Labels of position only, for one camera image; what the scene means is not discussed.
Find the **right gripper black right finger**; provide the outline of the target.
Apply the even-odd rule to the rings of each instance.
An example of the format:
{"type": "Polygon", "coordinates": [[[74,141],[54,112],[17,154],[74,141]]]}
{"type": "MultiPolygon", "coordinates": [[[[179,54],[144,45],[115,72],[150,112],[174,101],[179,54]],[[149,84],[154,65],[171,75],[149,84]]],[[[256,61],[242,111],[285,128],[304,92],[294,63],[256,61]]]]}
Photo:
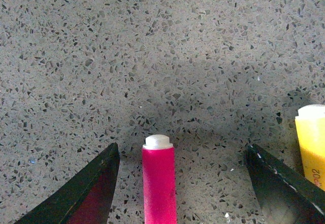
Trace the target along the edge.
{"type": "Polygon", "coordinates": [[[267,223],[324,223],[324,191],[260,146],[248,145],[245,163],[267,223]]]}

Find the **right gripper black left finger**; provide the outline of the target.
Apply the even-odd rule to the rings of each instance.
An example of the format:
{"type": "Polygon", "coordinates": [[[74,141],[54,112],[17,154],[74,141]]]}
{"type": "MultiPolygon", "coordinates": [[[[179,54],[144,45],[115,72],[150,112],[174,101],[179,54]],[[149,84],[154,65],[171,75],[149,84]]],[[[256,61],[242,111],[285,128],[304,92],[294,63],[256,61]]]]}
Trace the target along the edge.
{"type": "Polygon", "coordinates": [[[17,223],[107,223],[120,156],[110,144],[53,195],[17,223]]]}

